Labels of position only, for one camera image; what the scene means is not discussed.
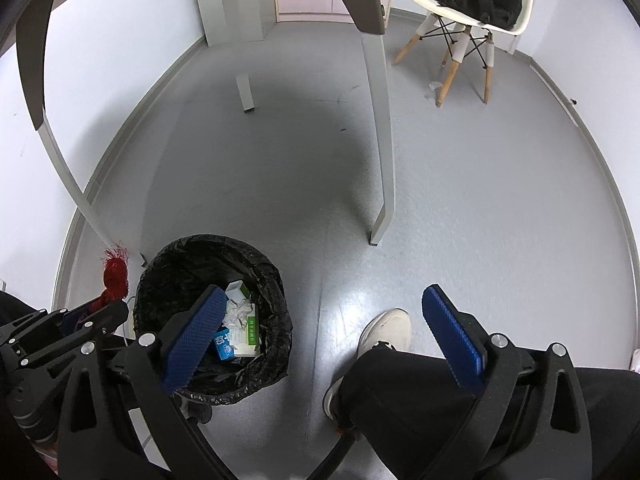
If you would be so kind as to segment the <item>red wrapper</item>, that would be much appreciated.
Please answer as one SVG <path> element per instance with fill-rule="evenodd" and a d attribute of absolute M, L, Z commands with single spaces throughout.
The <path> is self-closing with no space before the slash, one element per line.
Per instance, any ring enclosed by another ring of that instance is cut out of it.
<path fill-rule="evenodd" d="M 128 252 L 116 246 L 105 252 L 103 268 L 103 292 L 90 304 L 89 312 L 98 312 L 115 301 L 123 300 L 129 292 Z"/>

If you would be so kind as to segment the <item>black lined trash bin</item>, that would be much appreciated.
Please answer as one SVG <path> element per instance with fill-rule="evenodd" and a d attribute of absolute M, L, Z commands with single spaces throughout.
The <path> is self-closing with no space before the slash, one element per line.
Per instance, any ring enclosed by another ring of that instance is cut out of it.
<path fill-rule="evenodd" d="M 189 310 L 210 285 L 240 280 L 256 307 L 260 353 L 219 359 L 211 344 L 189 385 L 178 393 L 209 405 L 240 402 L 288 374 L 293 325 L 278 269 L 258 249 L 235 238 L 196 234 L 166 245 L 141 275 L 134 303 L 134 331 L 158 333 Z"/>

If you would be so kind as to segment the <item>black trouser leg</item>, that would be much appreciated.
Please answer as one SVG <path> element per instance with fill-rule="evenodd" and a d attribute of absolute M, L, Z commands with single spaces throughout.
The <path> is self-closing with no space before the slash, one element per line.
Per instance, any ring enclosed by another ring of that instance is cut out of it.
<path fill-rule="evenodd" d="M 593 477 L 639 477 L 639 375 L 578 368 L 589 417 Z M 434 462 L 473 398 L 445 361 L 376 344 L 355 362 L 329 402 L 343 429 L 357 428 L 398 479 Z"/>

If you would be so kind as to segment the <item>white sneaker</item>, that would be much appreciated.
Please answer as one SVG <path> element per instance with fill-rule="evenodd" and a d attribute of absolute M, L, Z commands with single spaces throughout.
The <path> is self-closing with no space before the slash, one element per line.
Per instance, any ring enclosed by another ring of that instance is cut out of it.
<path fill-rule="evenodd" d="M 398 308 L 387 310 L 377 315 L 363 329 L 358 341 L 356 359 L 359 360 L 366 352 L 376 346 L 384 346 L 397 351 L 408 351 L 411 338 L 412 324 L 409 313 Z M 332 422 L 337 422 L 337 408 L 334 404 L 343 380 L 343 376 L 337 378 L 326 390 L 323 397 L 322 408 L 324 414 Z"/>

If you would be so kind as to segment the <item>green white medicine box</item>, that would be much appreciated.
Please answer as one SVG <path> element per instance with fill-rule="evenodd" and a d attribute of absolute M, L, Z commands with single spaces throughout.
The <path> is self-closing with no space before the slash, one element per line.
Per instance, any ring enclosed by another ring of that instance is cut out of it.
<path fill-rule="evenodd" d="M 250 291 L 241 281 L 227 285 L 227 311 L 222 325 L 229 331 L 229 341 L 236 358 L 254 358 L 259 350 L 259 325 L 256 306 Z"/>

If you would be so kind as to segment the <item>grey table leg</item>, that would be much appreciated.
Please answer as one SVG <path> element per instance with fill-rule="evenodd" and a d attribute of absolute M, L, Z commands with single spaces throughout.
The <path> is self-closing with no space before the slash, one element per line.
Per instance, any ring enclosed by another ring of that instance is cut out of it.
<path fill-rule="evenodd" d="M 70 167 L 67 165 L 67 162 L 58 147 L 58 142 L 56 142 L 46 112 L 42 112 L 42 124 L 38 127 L 37 131 L 51 164 L 78 211 L 84 217 L 88 225 L 91 226 L 91 229 L 93 229 L 100 240 L 102 240 L 105 246 L 114 250 L 119 249 L 120 253 L 123 254 L 125 248 L 116 243 L 111 232 L 106 228 L 105 224 L 93 209 L 93 206 L 87 200 L 84 191 L 80 188 L 70 171 Z"/>
<path fill-rule="evenodd" d="M 247 74 L 239 74 L 235 77 L 238 86 L 241 104 L 244 113 L 252 112 L 255 109 L 252 89 L 250 88 L 250 78 Z"/>
<path fill-rule="evenodd" d="M 384 41 L 382 36 L 361 34 L 364 62 L 366 63 L 368 84 L 373 110 L 378 158 L 380 159 L 383 205 L 376 218 L 369 237 L 372 246 L 378 246 L 392 223 L 395 197 L 395 159 L 392 133 L 392 114 Z"/>

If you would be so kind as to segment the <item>white plastic chair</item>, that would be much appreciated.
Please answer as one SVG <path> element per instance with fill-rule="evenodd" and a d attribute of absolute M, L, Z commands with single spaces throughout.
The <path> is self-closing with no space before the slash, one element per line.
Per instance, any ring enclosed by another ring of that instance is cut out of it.
<path fill-rule="evenodd" d="M 442 37 L 447 51 L 442 67 L 448 66 L 446 77 L 437 88 L 435 105 L 441 107 L 465 58 L 476 52 L 485 71 L 483 102 L 487 104 L 491 94 L 492 73 L 495 67 L 495 34 L 518 38 L 529 24 L 534 0 L 522 0 L 521 13 L 511 29 L 485 24 L 457 10 L 442 6 L 436 0 L 411 0 L 426 11 L 425 18 L 409 41 L 400 49 L 393 65 L 399 64 L 421 40 Z"/>

